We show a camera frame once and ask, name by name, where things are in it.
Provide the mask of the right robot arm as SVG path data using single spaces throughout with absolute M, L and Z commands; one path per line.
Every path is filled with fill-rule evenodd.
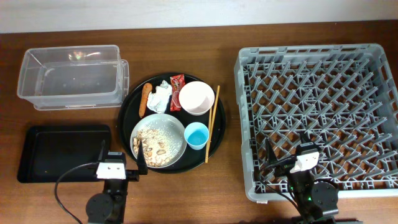
M 335 223 L 338 185 L 327 179 L 315 179 L 310 172 L 318 164 L 320 146 L 300 133 L 300 144 L 294 155 L 276 158 L 268 139 L 265 139 L 265 149 L 264 170 L 273 169 L 275 177 L 287 178 L 288 201 L 300 214 L 292 218 L 292 223 Z

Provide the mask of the rice and food scraps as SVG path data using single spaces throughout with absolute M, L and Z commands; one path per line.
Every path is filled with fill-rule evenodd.
M 143 128 L 131 137 L 131 147 L 136 156 L 142 143 L 144 158 L 149 167 L 166 167 L 180 156 L 184 142 L 179 134 L 163 129 Z

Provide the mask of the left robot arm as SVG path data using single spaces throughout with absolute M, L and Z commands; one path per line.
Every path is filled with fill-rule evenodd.
M 130 182 L 148 173 L 142 142 L 138 144 L 137 170 L 126 169 L 126 155 L 102 149 L 96 165 L 96 178 L 104 182 L 103 191 L 86 204 L 88 223 L 123 223 Z

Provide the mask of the grey plate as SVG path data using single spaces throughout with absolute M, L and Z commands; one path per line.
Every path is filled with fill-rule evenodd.
M 169 114 L 151 114 L 149 116 L 146 116 L 145 118 L 142 118 L 134 127 L 132 130 L 131 136 L 130 136 L 130 147 L 131 147 L 131 137 L 133 134 L 136 134 L 138 130 L 141 130 L 143 128 L 150 128 L 150 129 L 163 129 L 166 131 L 170 131 L 174 134 L 179 134 L 182 137 L 182 140 L 184 142 L 184 147 L 183 150 L 180 153 L 180 156 L 178 159 L 173 162 L 171 165 L 166 166 L 166 167 L 160 167 L 160 168 L 155 168 L 155 167 L 149 167 L 149 168 L 154 168 L 154 169 L 163 169 L 163 168 L 168 168 L 172 165 L 174 165 L 184 154 L 186 147 L 187 147 L 187 142 L 183 136 L 185 127 L 183 124 L 174 116 L 169 115 Z

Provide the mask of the white napkin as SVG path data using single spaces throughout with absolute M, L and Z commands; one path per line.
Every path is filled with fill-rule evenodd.
M 172 95 L 172 86 L 165 80 L 159 86 L 156 86 L 155 93 L 149 93 L 147 98 L 147 107 L 156 113 L 165 113 Z

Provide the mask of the white bowl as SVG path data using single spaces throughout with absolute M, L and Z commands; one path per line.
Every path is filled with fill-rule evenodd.
M 215 94 L 211 86 L 205 82 L 187 83 L 178 96 L 181 107 L 191 115 L 205 114 L 215 102 Z

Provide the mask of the light blue cup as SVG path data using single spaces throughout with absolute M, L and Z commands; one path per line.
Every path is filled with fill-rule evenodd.
M 210 137 L 208 127 L 200 122 L 190 123 L 184 131 L 184 138 L 193 150 L 205 147 Z

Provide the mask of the red snack wrapper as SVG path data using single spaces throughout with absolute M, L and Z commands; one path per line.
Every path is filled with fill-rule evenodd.
M 172 99 L 170 103 L 171 111 L 180 111 L 181 105 L 179 102 L 180 90 L 185 86 L 185 75 L 179 74 L 170 77 L 170 84 L 172 86 Z

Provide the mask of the wooden chopstick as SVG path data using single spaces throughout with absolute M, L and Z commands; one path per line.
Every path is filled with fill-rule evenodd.
M 210 142 L 209 142 L 208 148 L 206 148 L 205 163 L 208 163 L 209 151 L 210 151 L 210 146 L 211 146 L 211 139 L 212 139 L 213 127 L 214 127 L 214 123 L 215 123 L 215 116 L 216 116 L 216 110 L 217 110 L 217 106 L 218 106 L 219 94 L 220 94 L 220 86 L 218 85 L 217 89 L 216 89 L 215 102 L 214 102 L 214 105 L 213 105 L 213 108 L 212 108 Z
M 210 110 L 209 110 L 209 120 L 208 120 L 208 132 L 209 132 L 209 135 L 208 135 L 208 140 L 207 140 L 207 143 L 206 143 L 206 148 L 208 148 L 209 142 L 210 142 L 211 118 L 212 118 L 212 108 L 210 108 Z

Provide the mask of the orange carrot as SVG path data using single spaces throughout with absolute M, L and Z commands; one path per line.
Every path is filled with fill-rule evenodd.
M 141 102 L 139 105 L 139 117 L 140 118 L 143 118 L 146 113 L 147 100 L 148 100 L 148 96 L 151 92 L 152 92 L 152 84 L 145 83 L 143 86 L 143 89 L 142 89 Z

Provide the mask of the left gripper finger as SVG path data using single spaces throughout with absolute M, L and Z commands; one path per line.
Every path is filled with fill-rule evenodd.
M 98 158 L 98 162 L 103 161 L 104 153 L 106 152 L 106 141 L 102 140 L 101 142 L 101 150 Z
M 138 144 L 138 152 L 137 152 L 137 167 L 140 175 L 148 174 L 148 167 L 144 155 L 143 144 L 142 141 L 139 141 Z

